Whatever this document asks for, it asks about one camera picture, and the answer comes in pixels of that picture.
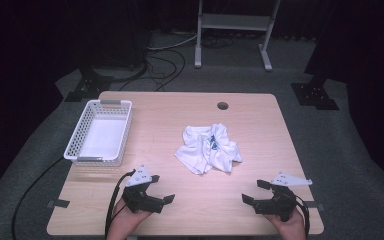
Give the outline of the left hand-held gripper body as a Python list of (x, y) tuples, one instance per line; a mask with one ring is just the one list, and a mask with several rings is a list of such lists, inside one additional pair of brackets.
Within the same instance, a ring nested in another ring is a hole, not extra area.
[(151, 180), (151, 174), (144, 165), (136, 169), (127, 181), (122, 198), (132, 212), (139, 210), (151, 213), (160, 213), (163, 209), (163, 199), (149, 196), (142, 191), (142, 184)]

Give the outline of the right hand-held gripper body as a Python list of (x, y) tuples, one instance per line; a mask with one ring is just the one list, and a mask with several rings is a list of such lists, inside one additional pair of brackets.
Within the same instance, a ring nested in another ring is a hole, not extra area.
[(310, 186), (310, 179), (299, 178), (280, 172), (274, 179), (267, 181), (272, 184), (270, 190), (273, 194), (271, 199), (254, 200), (253, 208), (256, 214), (277, 215), (283, 222), (290, 219), (292, 211), (299, 206), (304, 214), (304, 219), (309, 220), (309, 210), (302, 200), (290, 189), (291, 186)]

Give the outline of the white t-shirt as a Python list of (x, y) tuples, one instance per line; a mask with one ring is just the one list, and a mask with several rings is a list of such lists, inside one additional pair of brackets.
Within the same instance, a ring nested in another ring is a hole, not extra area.
[(239, 147), (229, 139), (223, 124), (188, 126), (182, 137), (184, 145), (175, 156), (193, 174), (205, 174), (213, 168), (231, 173), (233, 164), (242, 162)]

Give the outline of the person's left hand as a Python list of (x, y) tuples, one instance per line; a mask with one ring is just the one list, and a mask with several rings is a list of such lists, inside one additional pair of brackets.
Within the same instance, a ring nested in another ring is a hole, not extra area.
[(132, 212), (120, 199), (115, 205), (109, 232), (118, 235), (130, 235), (149, 216), (150, 212), (139, 210)]

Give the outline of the person's right hand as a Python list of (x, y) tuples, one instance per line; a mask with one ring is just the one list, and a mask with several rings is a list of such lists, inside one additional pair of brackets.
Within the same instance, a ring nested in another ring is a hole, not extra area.
[(273, 224), (282, 240), (306, 240), (304, 220), (298, 211), (293, 211), (286, 222), (277, 215), (265, 215), (265, 218)]

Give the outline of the black tape piece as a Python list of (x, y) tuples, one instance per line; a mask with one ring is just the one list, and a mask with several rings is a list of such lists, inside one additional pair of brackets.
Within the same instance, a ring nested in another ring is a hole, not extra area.
[(67, 200), (61, 200), (61, 199), (54, 199), (54, 200), (49, 200), (47, 203), (48, 208), (55, 208), (55, 207), (60, 207), (60, 208), (67, 208), (69, 206), (70, 202)]
[(325, 210), (324, 205), (316, 201), (305, 201), (305, 204), (308, 208), (316, 208), (319, 212)]

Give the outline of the white plastic basket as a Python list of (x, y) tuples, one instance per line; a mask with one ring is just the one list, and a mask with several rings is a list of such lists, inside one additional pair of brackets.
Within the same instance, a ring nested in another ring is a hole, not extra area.
[(132, 116), (131, 101), (88, 101), (64, 151), (64, 158), (77, 166), (120, 166)]

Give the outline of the black stand base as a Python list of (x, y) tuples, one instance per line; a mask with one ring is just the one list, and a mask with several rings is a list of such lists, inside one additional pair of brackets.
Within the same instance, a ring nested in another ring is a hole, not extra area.
[(66, 102), (80, 102), (82, 99), (97, 99), (101, 92), (107, 91), (112, 76), (105, 76), (97, 73), (92, 66), (83, 66), (79, 68), (81, 80), (75, 89), (68, 93)]
[(324, 89), (326, 78), (313, 76), (308, 83), (292, 83), (291, 87), (301, 106), (314, 106), (317, 110), (338, 110), (336, 102)]

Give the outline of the white metal stand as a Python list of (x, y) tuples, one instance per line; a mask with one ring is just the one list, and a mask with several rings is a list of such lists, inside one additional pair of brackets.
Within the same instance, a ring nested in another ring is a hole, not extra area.
[(199, 0), (194, 66), (196, 68), (202, 67), (201, 40), (202, 33), (204, 30), (245, 30), (260, 31), (265, 33), (264, 41), (262, 44), (259, 44), (258, 47), (264, 64), (264, 69), (267, 72), (272, 71), (273, 67), (268, 56), (267, 47), (271, 38), (272, 30), (275, 25), (280, 3), (281, 0), (274, 0), (273, 9), (271, 11), (271, 14), (268, 16), (253, 16), (204, 13), (202, 11), (203, 0)]

